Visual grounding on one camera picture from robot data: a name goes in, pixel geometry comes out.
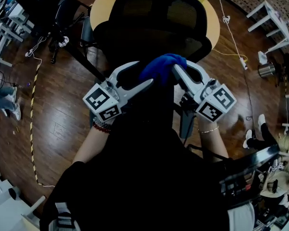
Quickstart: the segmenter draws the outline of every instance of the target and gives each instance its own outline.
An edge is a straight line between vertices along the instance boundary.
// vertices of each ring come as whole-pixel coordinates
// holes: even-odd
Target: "jeans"
[[[12,87],[2,87],[0,89],[0,109],[10,110],[11,112],[16,110],[15,103],[5,98],[7,95],[12,95],[13,92]]]
[[[249,139],[247,140],[247,146],[256,150],[262,150],[264,148],[277,144],[276,140],[270,133],[269,128],[265,123],[261,125],[261,133],[264,141],[260,141],[258,139]]]

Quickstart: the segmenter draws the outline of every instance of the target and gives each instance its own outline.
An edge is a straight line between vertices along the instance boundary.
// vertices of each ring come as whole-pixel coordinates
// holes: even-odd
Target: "wooden floor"
[[[81,0],[91,4],[94,0]],[[221,24],[221,35],[215,47],[216,50],[233,54],[235,47],[226,25],[222,20],[222,12],[218,0],[209,0],[215,8]],[[272,46],[262,29],[252,33],[247,31],[253,22],[234,6],[223,0],[226,15],[231,16],[230,28],[236,39],[239,51],[248,56],[246,75],[251,92],[255,125],[260,114],[265,114],[267,123],[275,132],[279,128],[281,117],[279,106],[282,106],[283,88],[276,88],[274,79],[264,80],[257,73],[257,52]],[[75,31],[75,37],[80,37],[81,28]],[[6,80],[16,82],[19,86],[18,98],[21,101],[23,118],[17,122],[14,117],[6,118],[0,112],[0,170],[5,179],[18,186],[26,200],[35,202],[41,195],[46,197],[52,188],[39,186],[34,178],[30,155],[30,96],[38,60],[26,58],[25,53],[32,48],[36,40],[28,37],[24,43],[12,42],[4,54],[4,59],[13,63],[13,68],[1,66]],[[82,97],[92,87],[94,76],[61,49],[55,65],[50,64],[52,54],[47,43],[42,43],[35,56],[42,58],[37,80],[34,101],[33,140],[37,174],[41,182],[55,185],[61,174],[71,164],[71,161],[89,131],[89,110]],[[105,61],[101,52],[90,49],[89,60],[102,70]],[[207,73],[221,83],[227,85],[237,99],[237,104],[220,122],[220,131],[224,143],[233,158],[242,157],[246,151],[242,142],[247,129],[252,127],[252,121],[247,121],[251,109],[247,87],[244,82],[243,68],[235,56],[221,55],[212,51],[199,64]],[[182,93],[176,89],[175,100]],[[179,117],[174,114],[173,127],[179,129]],[[194,133],[188,142],[200,145],[197,134],[197,123]]]

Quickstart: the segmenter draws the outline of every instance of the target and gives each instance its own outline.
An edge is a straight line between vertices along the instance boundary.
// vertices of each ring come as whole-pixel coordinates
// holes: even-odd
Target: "bracelet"
[[[198,132],[199,133],[211,133],[211,132],[213,132],[214,130],[216,130],[216,129],[218,129],[219,128],[219,126],[217,126],[216,128],[214,128],[214,129],[212,129],[212,130],[209,130],[209,131],[199,131],[199,129],[198,129]]]
[[[97,130],[100,130],[100,131],[102,131],[102,132],[104,132],[104,133],[110,133],[110,130],[109,129],[105,129],[105,128],[102,128],[102,127],[100,127],[99,125],[97,125],[96,123],[92,123],[92,126],[94,126]]]
[[[112,125],[110,125],[106,122],[102,122],[97,116],[93,117],[93,123],[97,124],[101,128],[105,128],[107,130],[111,130],[111,127],[112,127]]]

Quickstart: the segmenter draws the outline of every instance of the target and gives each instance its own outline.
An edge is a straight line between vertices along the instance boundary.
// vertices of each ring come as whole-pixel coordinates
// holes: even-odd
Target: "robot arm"
[[[128,103],[129,99],[153,84],[153,79],[149,79],[131,90],[126,90],[118,83],[119,74],[137,63],[131,62],[116,68],[109,78],[100,85],[95,84],[83,97],[83,101],[101,121],[105,122],[120,115],[122,107]]]
[[[235,105],[236,98],[227,86],[210,78],[201,66],[187,61],[187,70],[175,64],[172,72],[185,90],[181,100],[184,111],[217,122]]]
[[[95,84],[84,96],[83,100],[91,111],[99,117],[101,121],[107,121],[122,113],[129,99],[141,91],[145,91],[153,84],[153,79],[149,79],[131,90],[124,89],[118,82],[118,76],[124,71],[128,71],[137,65],[138,62],[124,64],[113,71],[108,79],[103,83]],[[183,117],[182,120],[190,121],[190,118],[197,113],[205,119],[215,122],[226,114],[236,103],[226,85],[221,85],[217,80],[210,78],[205,70],[187,61],[187,70],[175,64],[172,73],[185,90],[185,94],[180,102]],[[181,127],[188,127],[186,122],[181,122]]]

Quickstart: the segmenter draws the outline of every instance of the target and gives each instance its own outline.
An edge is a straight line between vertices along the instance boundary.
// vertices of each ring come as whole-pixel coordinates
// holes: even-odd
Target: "silver bracelet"
[[[198,129],[198,132],[199,133],[211,133],[211,132],[213,132],[214,130],[216,130],[216,129],[218,129],[219,128],[219,126],[217,126],[216,128],[214,128],[214,129],[212,129],[212,130],[209,130],[209,131],[199,131],[199,129]]]
[[[112,127],[110,124],[102,122],[97,116],[93,117],[93,123],[108,130],[111,130]]]

